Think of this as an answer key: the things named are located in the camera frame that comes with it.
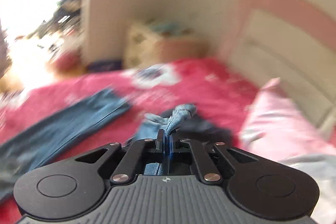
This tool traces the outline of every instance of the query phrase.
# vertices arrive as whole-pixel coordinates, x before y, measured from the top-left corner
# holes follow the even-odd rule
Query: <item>black circular joint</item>
[[[67,175],[53,175],[40,180],[37,184],[38,191],[50,198],[60,198],[71,194],[77,187],[74,178]]]
[[[270,196],[288,196],[295,190],[295,183],[281,175],[267,175],[257,180],[258,189]]]

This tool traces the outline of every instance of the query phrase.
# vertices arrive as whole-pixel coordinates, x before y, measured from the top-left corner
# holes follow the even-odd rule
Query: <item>denim pants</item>
[[[142,139],[156,139],[159,129],[165,131],[165,157],[169,157],[169,135],[177,129],[182,122],[190,119],[196,113],[196,107],[192,104],[178,105],[173,110],[169,118],[151,113],[145,114],[145,119],[142,122],[137,134],[132,138],[132,141]],[[161,164],[147,164],[144,175],[161,175],[163,172]]]
[[[49,163],[130,108],[104,89],[57,112],[0,146],[0,201],[23,174]]]

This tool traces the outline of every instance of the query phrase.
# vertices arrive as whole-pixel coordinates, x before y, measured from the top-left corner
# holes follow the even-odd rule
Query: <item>crosshair logo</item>
[[[167,182],[171,181],[171,178],[165,177],[165,178],[162,179],[162,181],[164,181],[165,183],[167,183]]]

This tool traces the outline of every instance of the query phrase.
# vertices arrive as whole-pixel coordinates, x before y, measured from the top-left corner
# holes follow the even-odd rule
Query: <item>headboard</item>
[[[258,86],[282,87],[325,139],[336,103],[336,20],[306,0],[239,0],[219,59]]]

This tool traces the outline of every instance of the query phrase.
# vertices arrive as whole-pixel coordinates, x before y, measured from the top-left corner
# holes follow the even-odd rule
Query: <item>pink headboard frame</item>
[[[306,0],[239,0],[231,28],[220,45],[218,59],[226,62],[254,9],[269,12],[324,43],[336,52],[336,20]]]

